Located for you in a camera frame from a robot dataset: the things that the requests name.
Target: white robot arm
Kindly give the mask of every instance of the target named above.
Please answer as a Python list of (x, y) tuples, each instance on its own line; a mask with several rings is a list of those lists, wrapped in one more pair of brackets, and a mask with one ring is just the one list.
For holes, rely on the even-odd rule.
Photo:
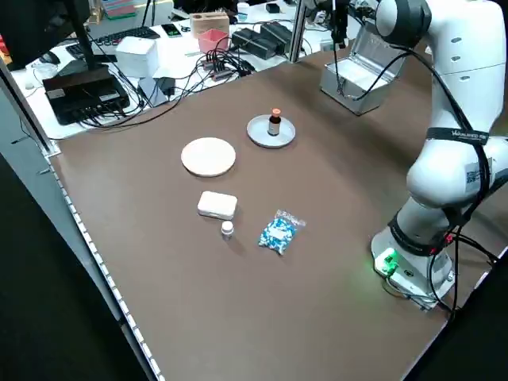
[[(328, 0), (303, 1), (312, 9)], [(422, 307), (432, 308), (436, 295), (441, 298), (455, 282), (452, 261), (437, 242), (464, 224), (460, 218), (480, 191), (473, 143), (482, 141), (489, 162), (489, 194), (508, 182), (508, 140), (488, 134), (503, 106), (504, 20), (497, 4), (483, 0), (381, 0), (375, 23), (394, 46), (414, 48), (420, 40), (430, 46), (436, 73), (473, 129), (462, 129), (433, 78), (428, 138), (407, 175), (410, 198), (371, 243), (376, 271), (402, 292), (420, 295), (413, 299)]]

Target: plastic bag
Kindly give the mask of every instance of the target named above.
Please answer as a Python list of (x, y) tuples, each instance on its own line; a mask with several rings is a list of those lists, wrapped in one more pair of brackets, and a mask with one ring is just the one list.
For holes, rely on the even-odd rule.
[(277, 210), (273, 221), (261, 232), (258, 245), (271, 248), (283, 256), (296, 233), (305, 225), (305, 221), (298, 220), (287, 211)]

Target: brown table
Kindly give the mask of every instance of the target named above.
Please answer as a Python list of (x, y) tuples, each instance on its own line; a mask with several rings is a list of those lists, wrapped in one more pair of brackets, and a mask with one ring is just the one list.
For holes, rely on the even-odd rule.
[[(318, 89), (330, 60), (318, 54), (207, 90), (120, 133), (85, 133), (52, 158), (166, 379), (397, 379), (445, 321), (385, 292), (369, 250), (407, 199), (429, 75), (409, 63), (384, 106), (356, 117)], [(274, 106), (297, 138), (267, 150), (245, 126)], [(237, 150), (215, 179), (180, 162), (183, 146), (206, 136)], [(238, 197), (233, 241), (196, 214), (203, 191)], [(508, 242), (502, 198), (464, 230), (494, 252)], [(277, 209), (307, 222), (282, 258), (257, 246)], [(461, 300), (486, 268), (463, 247)]]

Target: bottle cap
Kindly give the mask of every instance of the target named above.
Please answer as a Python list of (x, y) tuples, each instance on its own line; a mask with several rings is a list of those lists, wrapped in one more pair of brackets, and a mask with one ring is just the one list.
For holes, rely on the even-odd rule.
[(221, 231), (224, 234), (231, 234), (233, 232), (233, 223), (231, 221), (222, 222)]

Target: round white plate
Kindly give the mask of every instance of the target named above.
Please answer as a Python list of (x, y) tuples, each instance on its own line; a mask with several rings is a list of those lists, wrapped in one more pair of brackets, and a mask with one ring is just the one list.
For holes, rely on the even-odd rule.
[(235, 148), (216, 137), (202, 137), (191, 141), (182, 150), (182, 164), (201, 177), (214, 177), (226, 173), (235, 163)]
[(279, 135), (268, 133), (270, 115), (254, 117), (247, 125), (247, 134), (252, 141), (265, 148), (280, 148), (288, 145), (296, 136), (296, 129), (285, 117), (281, 117)]

